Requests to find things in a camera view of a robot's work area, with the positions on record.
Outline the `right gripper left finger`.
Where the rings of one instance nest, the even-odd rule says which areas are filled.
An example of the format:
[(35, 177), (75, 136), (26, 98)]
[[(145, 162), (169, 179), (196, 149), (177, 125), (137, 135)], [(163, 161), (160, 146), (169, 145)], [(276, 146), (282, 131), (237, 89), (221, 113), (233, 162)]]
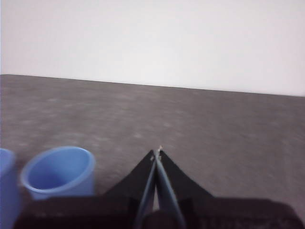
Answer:
[(154, 151), (149, 153), (120, 182), (103, 196), (112, 201), (110, 227), (140, 227), (153, 209), (155, 187)]

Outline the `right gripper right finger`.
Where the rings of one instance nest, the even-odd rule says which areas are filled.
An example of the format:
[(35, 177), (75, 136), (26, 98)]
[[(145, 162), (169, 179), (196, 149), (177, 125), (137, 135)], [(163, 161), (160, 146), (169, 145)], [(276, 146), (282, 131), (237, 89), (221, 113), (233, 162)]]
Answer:
[(195, 203), (213, 195), (188, 177), (163, 150), (158, 152), (156, 175), (160, 210), (173, 217), (178, 227), (199, 227)]

